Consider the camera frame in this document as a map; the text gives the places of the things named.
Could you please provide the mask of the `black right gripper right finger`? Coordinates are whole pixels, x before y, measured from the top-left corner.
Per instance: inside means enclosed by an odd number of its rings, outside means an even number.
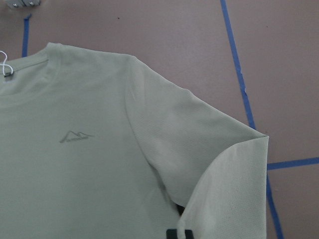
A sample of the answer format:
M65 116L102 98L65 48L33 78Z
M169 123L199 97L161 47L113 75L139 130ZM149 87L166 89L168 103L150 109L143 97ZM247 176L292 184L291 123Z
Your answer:
M192 230L185 230L185 239L194 239Z

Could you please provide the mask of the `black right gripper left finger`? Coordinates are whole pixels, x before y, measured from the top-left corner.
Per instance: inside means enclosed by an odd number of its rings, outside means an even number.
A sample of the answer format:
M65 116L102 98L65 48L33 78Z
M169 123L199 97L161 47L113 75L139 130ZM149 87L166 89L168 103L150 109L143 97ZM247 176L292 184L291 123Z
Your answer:
M184 239L185 233L182 233L181 235L179 235L177 229L167 229L166 238L167 239Z

